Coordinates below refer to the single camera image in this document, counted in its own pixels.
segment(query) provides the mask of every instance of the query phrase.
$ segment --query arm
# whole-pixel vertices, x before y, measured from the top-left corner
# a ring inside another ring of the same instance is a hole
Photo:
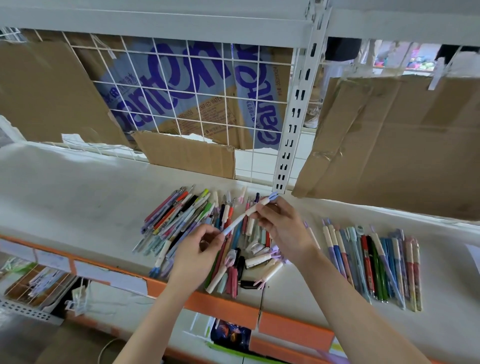
[[[200,251],[205,236],[212,242]],[[186,237],[175,253],[168,284],[128,340],[114,364],[158,364],[168,345],[168,339],[183,305],[205,280],[220,250],[224,235],[210,225],[201,225]]]
[[[255,217],[302,274],[351,363],[430,363],[339,274],[287,201],[259,206]]]

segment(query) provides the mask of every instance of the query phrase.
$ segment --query cardboard sheet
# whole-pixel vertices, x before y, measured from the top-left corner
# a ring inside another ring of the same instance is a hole
[[[235,178],[235,149],[153,132],[134,132],[133,137],[151,164]]]
[[[480,219],[480,80],[430,82],[332,80],[292,194]]]
[[[61,32],[38,33],[44,42],[66,42]],[[31,42],[39,41],[34,31],[24,29],[22,34]],[[65,32],[65,35],[74,46],[95,47],[89,34]],[[282,130],[286,104],[270,101],[287,101],[289,65],[261,63],[257,69],[256,63],[245,62],[258,59],[258,47],[251,45],[234,44],[231,48],[225,43],[222,49],[220,43],[189,41],[187,51],[184,40],[156,38],[155,48],[151,38],[124,36],[127,49],[151,53],[128,55],[115,51],[124,49],[120,36],[96,37],[100,47],[111,50],[102,50],[101,56],[96,49],[75,48],[75,53],[91,80],[123,84],[119,86],[120,92],[112,84],[95,84],[95,87],[108,107],[114,110],[113,115],[126,133],[137,129],[156,132],[158,128],[161,133],[204,135],[218,144],[237,149],[252,149],[253,142],[256,149],[278,149],[280,133],[273,132]],[[156,49],[172,56],[157,56],[154,54]],[[260,60],[290,64],[292,51],[289,48],[260,47]],[[192,58],[190,64],[184,57],[188,53],[211,59]],[[232,61],[222,62],[222,57]],[[258,98],[261,100],[258,104],[252,100],[257,94],[257,78]],[[149,87],[144,90],[147,100],[138,87],[140,84]],[[196,96],[195,91],[204,95]],[[244,99],[225,98],[225,94]],[[179,130],[175,117],[189,121],[178,120]],[[203,130],[196,122],[200,119],[207,122],[203,124]],[[253,129],[235,128],[235,125],[251,128],[256,125],[257,130],[254,133]]]
[[[0,64],[0,114],[27,140],[61,143],[64,133],[128,145],[68,45],[2,42]]]

